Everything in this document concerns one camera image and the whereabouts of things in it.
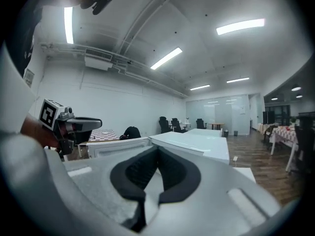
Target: framed picture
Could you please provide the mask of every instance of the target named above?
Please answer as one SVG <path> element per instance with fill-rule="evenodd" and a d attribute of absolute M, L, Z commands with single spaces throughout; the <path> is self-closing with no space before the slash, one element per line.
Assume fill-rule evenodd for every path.
<path fill-rule="evenodd" d="M 29 69 L 26 69 L 26 72 L 24 74 L 24 81 L 30 88 L 32 87 L 33 78 L 34 78 L 34 73 L 30 71 Z"/>

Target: air conditioning unit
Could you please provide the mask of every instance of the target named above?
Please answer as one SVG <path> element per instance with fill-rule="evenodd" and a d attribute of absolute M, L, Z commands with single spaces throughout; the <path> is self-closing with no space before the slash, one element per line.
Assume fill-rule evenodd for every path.
<path fill-rule="evenodd" d="M 113 66 L 111 63 L 112 55 L 95 51 L 92 49 L 85 50 L 85 66 L 107 71 Z"/>

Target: floor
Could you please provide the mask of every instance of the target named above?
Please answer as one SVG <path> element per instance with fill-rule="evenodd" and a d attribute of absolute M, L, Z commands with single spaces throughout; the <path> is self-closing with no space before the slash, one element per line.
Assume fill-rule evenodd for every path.
<path fill-rule="evenodd" d="M 230 165 L 235 167 L 234 156 L 238 156 L 237 167 L 250 167 L 256 183 L 269 191 L 284 206 L 302 194 L 302 182 L 297 177 L 289 176 L 285 171 L 290 156 L 290 148 L 283 146 L 270 155 L 270 150 L 261 141 L 263 136 L 251 130 L 248 136 L 229 136 L 227 139 Z M 82 147 L 83 159 L 88 158 Z M 69 160 L 80 159 L 78 149 L 68 156 Z"/>

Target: ceiling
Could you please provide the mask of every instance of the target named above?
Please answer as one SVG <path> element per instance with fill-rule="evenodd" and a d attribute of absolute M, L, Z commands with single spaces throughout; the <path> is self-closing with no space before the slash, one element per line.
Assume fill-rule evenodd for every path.
<path fill-rule="evenodd" d="M 288 79 L 283 85 L 264 97 L 265 103 L 289 103 L 292 101 L 303 101 L 306 98 L 315 98 L 314 92 L 314 78 L 315 78 L 315 55 L 305 63 L 305 65 L 290 79 Z M 298 91 L 292 91 L 294 84 L 301 87 Z M 302 98 L 296 98 L 297 94 L 301 94 Z"/>
<path fill-rule="evenodd" d="M 218 27 L 259 18 L 264 27 L 217 35 Z M 133 73 L 189 95 L 233 90 L 226 81 L 242 77 L 250 77 L 243 85 L 261 84 L 294 51 L 303 31 L 285 0 L 113 0 L 96 16 L 91 8 L 74 8 L 74 45 L 65 45 L 63 8 L 44 7 L 38 34 L 40 42 L 53 44 L 46 50 L 53 57 L 77 45 L 100 48 Z M 181 54 L 150 69 L 177 47 Z M 189 91 L 205 84 L 210 87 Z"/>

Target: chair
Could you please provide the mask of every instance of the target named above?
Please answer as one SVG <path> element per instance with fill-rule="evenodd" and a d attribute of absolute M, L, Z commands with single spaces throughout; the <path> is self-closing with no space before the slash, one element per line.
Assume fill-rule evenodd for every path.
<path fill-rule="evenodd" d="M 199 129 L 207 129 L 207 123 L 206 123 L 206 126 L 204 126 L 202 119 L 197 119 L 196 122 L 197 122 L 197 128 L 199 128 Z"/>
<path fill-rule="evenodd" d="M 294 172 L 300 174 L 302 177 L 306 177 L 311 173 L 311 170 L 315 166 L 315 133 L 314 130 L 309 127 L 302 129 L 299 126 L 295 126 L 295 134 L 299 146 L 299 149 L 295 154 L 295 164 L 297 169 L 290 169 L 289 174 Z"/>
<path fill-rule="evenodd" d="M 179 124 L 179 121 L 177 120 L 177 118 L 172 118 L 172 126 L 174 128 L 174 132 L 177 133 L 185 133 L 187 132 L 186 127 L 184 127 L 184 130 L 181 129 L 181 126 Z"/>
<path fill-rule="evenodd" d="M 172 131 L 166 117 L 161 116 L 158 122 L 159 122 L 159 125 L 161 126 L 161 134 Z"/>

